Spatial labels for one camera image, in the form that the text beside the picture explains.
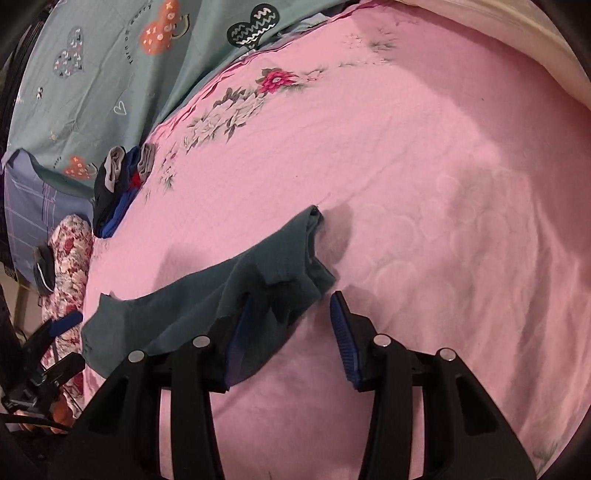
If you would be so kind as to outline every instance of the black heart print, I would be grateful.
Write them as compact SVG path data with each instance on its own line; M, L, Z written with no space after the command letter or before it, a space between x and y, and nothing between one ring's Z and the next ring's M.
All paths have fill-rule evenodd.
M252 9L250 22L238 22L228 28L228 41L235 47L255 48L263 33L277 26L279 12L273 5L260 4Z

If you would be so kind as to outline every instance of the pink bedsheet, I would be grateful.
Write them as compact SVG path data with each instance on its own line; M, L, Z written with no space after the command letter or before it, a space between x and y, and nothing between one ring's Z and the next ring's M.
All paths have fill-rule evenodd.
M148 294L317 204L351 309L408 348L457 350L542 472L591 404L590 125L522 54L364 5L248 57L154 132L152 175L95 243L85 318L100 293ZM345 379L326 301L212 404L228 480L358 475L372 394ZM422 446L419 428L415 476Z

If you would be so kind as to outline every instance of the teal blanket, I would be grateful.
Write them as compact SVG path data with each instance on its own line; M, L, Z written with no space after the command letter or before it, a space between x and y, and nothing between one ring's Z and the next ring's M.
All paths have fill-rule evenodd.
M23 148L55 189L91 198L129 149L213 76L342 0L61 0L31 55L6 158Z

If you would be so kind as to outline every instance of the red floral fabric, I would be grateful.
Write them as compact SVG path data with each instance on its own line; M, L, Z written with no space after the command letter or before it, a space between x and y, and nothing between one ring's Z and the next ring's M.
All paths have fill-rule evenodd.
M77 215L65 217L53 232L48 244L55 258L56 287L52 295L42 297L41 318L44 322L60 319L74 310L82 311L92 242L90 225ZM78 325L56 338L41 362L45 368L56 362L56 354L57 360L61 360L68 353L82 352L80 329L81 325ZM64 393L78 418L84 408L82 373L64 385Z
M275 93L280 87L295 84L293 79L297 77L296 74L281 69L266 69L262 74L264 76L256 81L261 86L258 93Z

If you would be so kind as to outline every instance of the heart print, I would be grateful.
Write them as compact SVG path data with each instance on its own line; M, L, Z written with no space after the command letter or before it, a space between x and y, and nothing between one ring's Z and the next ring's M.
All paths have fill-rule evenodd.
M238 48L255 48L263 33L276 27L278 23L279 12L273 5L257 5L252 9L250 22L238 22L228 28L228 41Z
M139 46L144 53L158 55L170 49L177 20L178 0L164 0L158 18L146 25L139 37Z
M119 100L119 102L117 103L117 105L115 105L113 107L113 111L117 115L127 115L127 110L125 109L125 104L123 103L123 100Z
M93 164L90 166L86 165L84 158L74 155L70 157L70 165L64 170L64 175L76 180L90 180L91 175L96 174L96 167Z
M66 48L59 52L53 62L53 72L59 78L69 78L82 71L84 35L82 27L74 27L68 33Z

